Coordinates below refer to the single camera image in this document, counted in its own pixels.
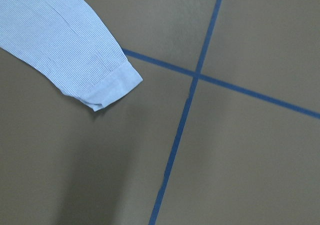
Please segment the light blue striped shirt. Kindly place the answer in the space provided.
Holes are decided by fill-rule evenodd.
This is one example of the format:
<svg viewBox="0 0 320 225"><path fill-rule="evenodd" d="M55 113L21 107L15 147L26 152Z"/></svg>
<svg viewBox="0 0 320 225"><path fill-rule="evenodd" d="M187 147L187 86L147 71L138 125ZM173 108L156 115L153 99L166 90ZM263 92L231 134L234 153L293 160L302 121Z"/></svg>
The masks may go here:
<svg viewBox="0 0 320 225"><path fill-rule="evenodd" d="M0 46L94 111L143 80L84 0L0 0Z"/></svg>

